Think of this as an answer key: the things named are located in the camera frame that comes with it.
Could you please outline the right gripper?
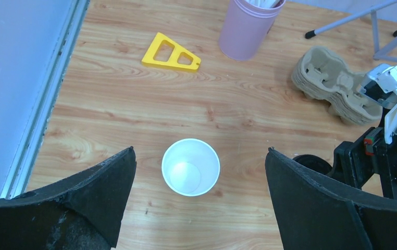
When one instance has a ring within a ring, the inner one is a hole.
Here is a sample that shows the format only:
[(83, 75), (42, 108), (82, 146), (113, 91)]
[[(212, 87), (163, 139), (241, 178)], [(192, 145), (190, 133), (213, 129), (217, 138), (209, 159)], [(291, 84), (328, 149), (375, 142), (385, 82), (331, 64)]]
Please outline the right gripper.
[(379, 175), (383, 196), (397, 200), (397, 129), (391, 144), (381, 127), (371, 127), (355, 142), (344, 141), (333, 151), (333, 178), (357, 189)]

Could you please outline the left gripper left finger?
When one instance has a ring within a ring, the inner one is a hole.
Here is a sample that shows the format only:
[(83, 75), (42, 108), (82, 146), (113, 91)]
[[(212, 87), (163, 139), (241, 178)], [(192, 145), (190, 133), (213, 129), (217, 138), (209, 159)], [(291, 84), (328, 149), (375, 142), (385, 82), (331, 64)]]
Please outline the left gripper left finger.
[(137, 169), (133, 147), (12, 199), (0, 198), (0, 249), (111, 249)]

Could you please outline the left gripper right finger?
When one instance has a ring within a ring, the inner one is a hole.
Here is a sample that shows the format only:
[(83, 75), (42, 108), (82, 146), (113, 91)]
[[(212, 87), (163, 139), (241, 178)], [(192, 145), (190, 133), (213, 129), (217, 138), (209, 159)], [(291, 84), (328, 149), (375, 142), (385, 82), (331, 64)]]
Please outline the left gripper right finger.
[(274, 148), (265, 172), (284, 249), (397, 249), (397, 200), (310, 170)]

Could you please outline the green paper cup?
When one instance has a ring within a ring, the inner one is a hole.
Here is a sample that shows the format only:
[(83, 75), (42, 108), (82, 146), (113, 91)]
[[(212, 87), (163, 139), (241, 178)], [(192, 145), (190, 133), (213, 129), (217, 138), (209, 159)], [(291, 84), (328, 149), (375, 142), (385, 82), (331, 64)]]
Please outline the green paper cup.
[(195, 197), (209, 192), (220, 176), (220, 159), (206, 142), (189, 138), (170, 145), (161, 163), (165, 183), (176, 193)]

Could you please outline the black cup lid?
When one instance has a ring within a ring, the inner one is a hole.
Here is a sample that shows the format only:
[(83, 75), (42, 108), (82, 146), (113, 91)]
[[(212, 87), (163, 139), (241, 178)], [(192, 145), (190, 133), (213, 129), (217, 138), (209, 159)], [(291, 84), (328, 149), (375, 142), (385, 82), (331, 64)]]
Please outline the black cup lid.
[(324, 175), (328, 174), (332, 170), (332, 166), (330, 165), (330, 163), (316, 155), (298, 155), (295, 156), (293, 160), (306, 168), (309, 168)]

